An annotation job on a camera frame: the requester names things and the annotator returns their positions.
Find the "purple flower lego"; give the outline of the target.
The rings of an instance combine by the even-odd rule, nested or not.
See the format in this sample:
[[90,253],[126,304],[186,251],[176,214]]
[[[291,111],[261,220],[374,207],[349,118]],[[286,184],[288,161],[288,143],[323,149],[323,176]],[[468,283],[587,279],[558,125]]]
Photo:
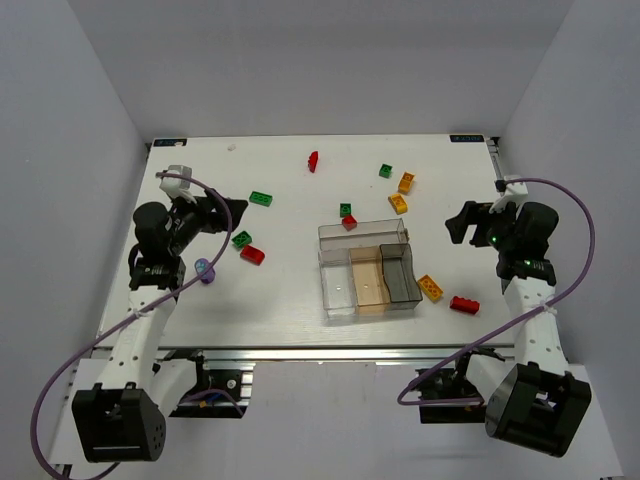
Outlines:
[[214,282],[216,272],[213,267],[210,266],[210,261],[206,258],[199,258],[194,262],[194,269],[199,276],[200,282],[209,285]]

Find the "red lego brick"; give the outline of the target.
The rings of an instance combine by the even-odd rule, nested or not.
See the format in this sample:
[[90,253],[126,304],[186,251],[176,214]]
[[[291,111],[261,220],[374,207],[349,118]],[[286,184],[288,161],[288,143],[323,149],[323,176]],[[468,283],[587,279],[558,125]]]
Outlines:
[[266,255],[262,250],[252,246],[251,244],[243,247],[240,252],[240,256],[242,259],[257,266],[261,265],[266,258]]
[[310,156],[308,158],[308,162],[307,162],[308,169],[309,169],[309,171],[311,173],[314,173],[316,171],[318,161],[319,161],[319,152],[318,151],[313,151],[310,154]]

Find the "yellow lego brick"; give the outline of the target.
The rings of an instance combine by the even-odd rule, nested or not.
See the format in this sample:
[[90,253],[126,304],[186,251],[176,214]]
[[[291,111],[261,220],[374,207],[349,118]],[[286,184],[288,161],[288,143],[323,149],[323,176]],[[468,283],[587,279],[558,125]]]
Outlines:
[[433,302],[437,303],[443,296],[442,288],[427,274],[417,281],[422,292]]

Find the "yellow curved lego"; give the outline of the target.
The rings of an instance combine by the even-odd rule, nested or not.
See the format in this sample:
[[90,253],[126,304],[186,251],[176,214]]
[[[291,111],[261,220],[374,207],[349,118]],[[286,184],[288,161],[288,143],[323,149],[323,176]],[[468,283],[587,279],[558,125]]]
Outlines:
[[402,215],[408,212],[408,204],[401,194],[392,194],[388,197],[388,200],[397,215]]
[[408,195],[411,191],[415,175],[409,172],[404,172],[399,184],[398,184],[398,192],[403,195]]

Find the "red long lego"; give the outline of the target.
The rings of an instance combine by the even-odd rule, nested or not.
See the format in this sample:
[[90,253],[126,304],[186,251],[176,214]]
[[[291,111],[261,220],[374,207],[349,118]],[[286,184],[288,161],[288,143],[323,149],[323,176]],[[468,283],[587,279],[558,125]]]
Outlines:
[[460,296],[453,296],[450,300],[449,308],[465,314],[475,315],[480,310],[480,303]]

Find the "small red square lego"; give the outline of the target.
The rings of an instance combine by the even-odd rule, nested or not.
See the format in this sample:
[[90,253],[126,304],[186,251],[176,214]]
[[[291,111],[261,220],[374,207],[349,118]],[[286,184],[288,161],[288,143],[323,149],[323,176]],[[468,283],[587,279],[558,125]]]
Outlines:
[[347,231],[351,231],[357,227],[357,221],[352,215],[343,217],[341,223]]

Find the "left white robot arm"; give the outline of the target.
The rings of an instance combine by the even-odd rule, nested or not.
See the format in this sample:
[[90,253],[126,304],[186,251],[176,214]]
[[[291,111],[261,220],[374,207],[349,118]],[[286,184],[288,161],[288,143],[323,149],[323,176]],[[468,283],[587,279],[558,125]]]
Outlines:
[[129,324],[117,330],[109,360],[90,389],[75,393],[71,410],[91,463],[155,461],[164,449],[166,420],[198,384],[188,357],[157,361],[165,326],[185,284],[182,252],[199,233],[234,231],[245,200],[176,195],[169,206],[147,202],[133,214],[137,240],[129,255]]

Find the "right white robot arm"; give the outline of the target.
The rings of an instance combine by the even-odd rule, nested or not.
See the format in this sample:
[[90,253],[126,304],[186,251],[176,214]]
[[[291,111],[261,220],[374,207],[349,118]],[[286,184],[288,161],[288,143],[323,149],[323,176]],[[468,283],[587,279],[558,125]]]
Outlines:
[[474,349],[465,378],[485,402],[486,433],[498,440],[553,457],[565,455],[591,403],[588,383],[570,372],[555,311],[556,276],[545,255],[559,222],[557,212],[537,202],[508,202],[500,211],[467,201],[445,226],[455,244],[468,227],[475,247],[493,247],[502,294],[514,327],[514,359]]

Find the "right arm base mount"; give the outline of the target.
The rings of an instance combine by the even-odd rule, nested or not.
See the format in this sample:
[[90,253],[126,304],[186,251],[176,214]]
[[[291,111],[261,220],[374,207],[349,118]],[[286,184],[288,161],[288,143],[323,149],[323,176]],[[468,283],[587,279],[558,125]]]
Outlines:
[[419,407],[423,425],[484,424],[487,401],[505,378],[510,363],[494,348],[465,353],[414,391],[426,405]]

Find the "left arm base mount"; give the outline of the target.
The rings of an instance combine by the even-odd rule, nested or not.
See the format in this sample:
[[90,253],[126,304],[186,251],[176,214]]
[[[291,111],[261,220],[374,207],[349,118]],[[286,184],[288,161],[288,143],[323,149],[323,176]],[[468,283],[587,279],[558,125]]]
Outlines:
[[170,414],[173,418],[241,419],[249,405],[254,365],[210,359],[203,350],[171,350],[164,360],[187,360],[195,384]]

